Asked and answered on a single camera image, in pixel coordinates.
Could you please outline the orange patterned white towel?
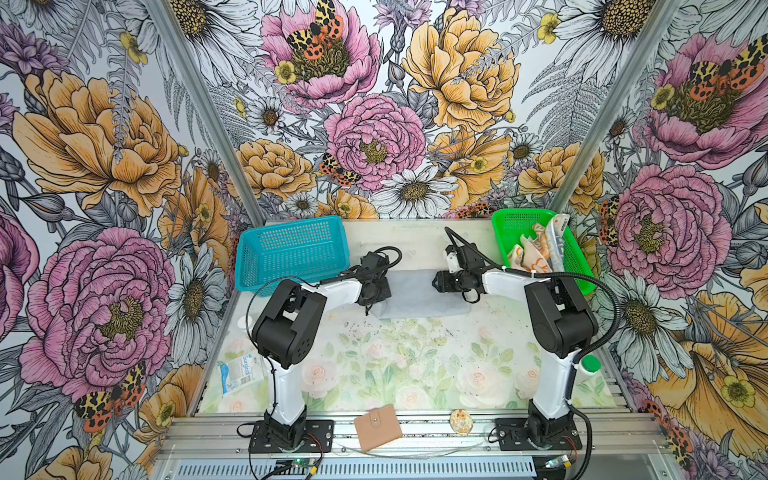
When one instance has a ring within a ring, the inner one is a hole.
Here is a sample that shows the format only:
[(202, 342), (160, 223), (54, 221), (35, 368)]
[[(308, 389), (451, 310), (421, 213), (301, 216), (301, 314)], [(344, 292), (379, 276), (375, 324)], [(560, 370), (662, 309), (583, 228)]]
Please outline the orange patterned white towel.
[(533, 225), (531, 235), (521, 235), (518, 243), (507, 254), (507, 260), (514, 269), (535, 273), (551, 273), (548, 251), (544, 240), (544, 226)]

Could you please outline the teal plastic basket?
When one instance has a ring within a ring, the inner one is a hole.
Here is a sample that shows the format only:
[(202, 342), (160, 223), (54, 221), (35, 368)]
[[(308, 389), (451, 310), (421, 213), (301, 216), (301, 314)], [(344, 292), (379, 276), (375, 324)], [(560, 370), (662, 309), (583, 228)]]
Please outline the teal plastic basket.
[(252, 228), (239, 237), (234, 285), (269, 296), (277, 280), (296, 276), (311, 283), (350, 267), (346, 232), (336, 216)]

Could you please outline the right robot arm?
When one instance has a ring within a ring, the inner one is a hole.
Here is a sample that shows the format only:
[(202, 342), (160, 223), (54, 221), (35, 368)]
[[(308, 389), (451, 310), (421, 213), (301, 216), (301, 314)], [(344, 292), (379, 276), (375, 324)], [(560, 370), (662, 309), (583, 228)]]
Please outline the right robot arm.
[(572, 272), (535, 273), (492, 264), (475, 245), (449, 245), (448, 268), (432, 285), (440, 293), (473, 293), (523, 301), (540, 349), (539, 384), (529, 401), (522, 435), (538, 449), (550, 448), (575, 435), (572, 393), (581, 359), (598, 322), (578, 283), (596, 279)]

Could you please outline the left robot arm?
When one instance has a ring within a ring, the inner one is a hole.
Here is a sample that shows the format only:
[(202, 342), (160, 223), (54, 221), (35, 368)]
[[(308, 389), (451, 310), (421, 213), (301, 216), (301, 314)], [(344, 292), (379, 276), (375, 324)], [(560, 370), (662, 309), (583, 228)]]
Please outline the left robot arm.
[(401, 260), (400, 249), (385, 246), (368, 252), (358, 265), (335, 277), (315, 283), (297, 276), (280, 279), (249, 332), (262, 358), (269, 392), (257, 437), (292, 451), (309, 436), (300, 364), (314, 345), (323, 316), (347, 305), (369, 311), (389, 299), (386, 275)]

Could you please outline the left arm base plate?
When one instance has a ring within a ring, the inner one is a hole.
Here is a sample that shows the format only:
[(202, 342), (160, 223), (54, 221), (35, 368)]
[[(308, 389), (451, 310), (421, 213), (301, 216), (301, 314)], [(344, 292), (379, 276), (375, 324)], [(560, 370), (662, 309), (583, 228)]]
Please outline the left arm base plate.
[(296, 427), (257, 421), (252, 433), (246, 436), (248, 450), (252, 454), (330, 453), (334, 428), (333, 420), (310, 419)]

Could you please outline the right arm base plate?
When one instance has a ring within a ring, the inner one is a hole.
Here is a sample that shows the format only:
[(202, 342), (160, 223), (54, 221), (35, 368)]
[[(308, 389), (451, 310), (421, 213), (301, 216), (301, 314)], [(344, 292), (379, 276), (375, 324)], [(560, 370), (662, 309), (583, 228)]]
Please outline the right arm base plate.
[(494, 420), (501, 451), (580, 450), (582, 440), (571, 417), (542, 421), (502, 417)]

